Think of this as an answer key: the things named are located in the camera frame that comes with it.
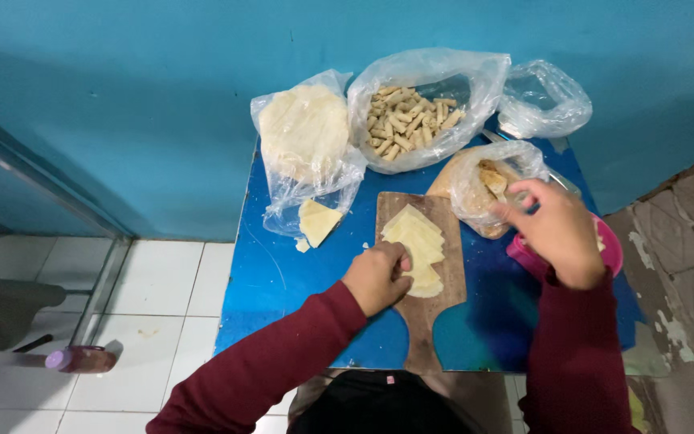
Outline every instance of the blue wall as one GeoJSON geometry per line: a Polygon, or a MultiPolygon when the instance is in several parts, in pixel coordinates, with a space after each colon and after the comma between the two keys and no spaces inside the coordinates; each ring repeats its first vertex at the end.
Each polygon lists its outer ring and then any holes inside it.
{"type": "Polygon", "coordinates": [[[231,240],[252,97],[430,45],[579,81],[594,115],[572,145],[604,212],[694,162],[694,2],[675,0],[0,0],[0,124],[134,232],[231,240]]]}

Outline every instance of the wooden spoon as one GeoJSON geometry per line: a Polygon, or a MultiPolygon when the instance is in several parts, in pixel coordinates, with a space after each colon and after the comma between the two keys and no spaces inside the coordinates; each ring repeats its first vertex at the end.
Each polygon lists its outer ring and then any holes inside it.
{"type": "Polygon", "coordinates": [[[505,176],[490,170],[481,170],[479,178],[484,185],[487,186],[490,192],[494,194],[496,200],[507,203],[505,198],[505,189],[507,188],[507,179],[505,176]]]}

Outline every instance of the plastic wrap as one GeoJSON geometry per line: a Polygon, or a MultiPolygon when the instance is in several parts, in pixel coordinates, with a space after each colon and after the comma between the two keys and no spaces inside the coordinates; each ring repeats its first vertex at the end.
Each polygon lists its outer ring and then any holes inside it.
{"type": "MultiPolygon", "coordinates": [[[[489,212],[496,199],[479,179],[478,163],[484,159],[494,162],[508,185],[528,178],[547,181],[549,173],[542,151],[528,141],[503,141],[474,147],[452,168],[449,187],[452,211],[479,235],[496,240],[507,232],[508,225],[489,212]]],[[[505,192],[507,201],[516,206],[523,196],[505,192]]]]}
{"type": "Polygon", "coordinates": [[[298,206],[307,199],[342,214],[349,210],[366,165],[349,142],[344,89],[351,76],[328,70],[251,101],[271,202],[264,214],[266,230],[304,236],[298,206]]]}
{"type": "Polygon", "coordinates": [[[371,170],[395,174],[435,164],[464,147],[496,110],[510,68],[510,56],[448,48],[410,49],[369,65],[347,90],[350,136],[371,170]],[[380,86],[415,87],[421,96],[452,98],[465,113],[459,123],[433,139],[424,149],[386,161],[366,141],[371,95],[380,86]]]}
{"type": "Polygon", "coordinates": [[[510,68],[500,101],[500,128],[517,138],[567,136],[593,114],[591,98],[564,71],[544,60],[510,68]]]}

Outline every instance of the stone wall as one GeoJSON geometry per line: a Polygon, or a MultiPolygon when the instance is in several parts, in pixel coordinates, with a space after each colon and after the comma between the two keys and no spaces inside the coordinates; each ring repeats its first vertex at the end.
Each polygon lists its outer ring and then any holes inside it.
{"type": "Polygon", "coordinates": [[[624,272],[670,366],[655,380],[666,430],[694,432],[694,168],[605,221],[623,244],[624,272]]]}

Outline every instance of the blue table top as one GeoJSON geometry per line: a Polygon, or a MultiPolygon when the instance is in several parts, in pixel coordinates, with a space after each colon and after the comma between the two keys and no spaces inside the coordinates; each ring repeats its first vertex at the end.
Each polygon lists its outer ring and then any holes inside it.
{"type": "MultiPolygon", "coordinates": [[[[487,122],[494,131],[495,119],[487,122]]],[[[531,139],[548,166],[583,191],[588,209],[598,213],[572,149],[554,151],[547,140],[531,139]]],[[[489,143],[475,137],[468,147],[489,143]]],[[[367,169],[351,212],[317,249],[300,253],[293,238],[268,232],[261,217],[269,205],[264,164],[255,152],[235,244],[230,282],[216,339],[218,354],[248,334],[298,309],[309,295],[325,291],[342,277],[363,242],[374,243],[379,192],[424,194],[443,168],[442,162],[412,172],[384,175],[367,169]]],[[[505,253],[514,232],[487,240],[460,224],[467,302],[443,311],[433,325],[433,341],[444,370],[525,371],[537,323],[540,284],[505,253]]],[[[641,311],[623,273],[615,279],[618,335],[622,348],[635,344],[635,321],[641,311]]],[[[409,334],[400,315],[388,309],[334,360],[345,368],[402,369],[409,334]]]]}

